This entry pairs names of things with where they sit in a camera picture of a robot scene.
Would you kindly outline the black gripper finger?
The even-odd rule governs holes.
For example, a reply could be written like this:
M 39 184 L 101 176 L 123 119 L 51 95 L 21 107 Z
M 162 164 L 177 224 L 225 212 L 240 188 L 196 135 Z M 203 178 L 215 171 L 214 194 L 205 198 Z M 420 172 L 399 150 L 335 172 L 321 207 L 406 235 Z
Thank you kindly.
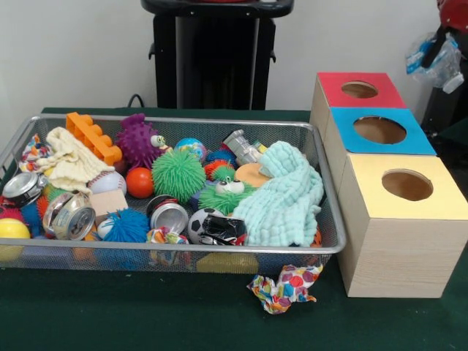
M 434 36 L 435 41 L 423 58 L 424 68 L 429 68 L 433 64 L 435 58 L 437 57 L 443 44 L 445 43 L 447 31 L 448 30 L 444 26 L 440 26 L 437 29 L 437 32 Z

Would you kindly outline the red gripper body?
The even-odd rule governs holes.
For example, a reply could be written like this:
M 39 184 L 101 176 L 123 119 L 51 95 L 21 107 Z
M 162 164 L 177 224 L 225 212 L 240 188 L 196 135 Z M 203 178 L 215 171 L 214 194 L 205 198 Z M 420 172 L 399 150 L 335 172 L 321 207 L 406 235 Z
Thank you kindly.
M 467 0 L 438 0 L 437 8 L 442 27 L 467 33 Z

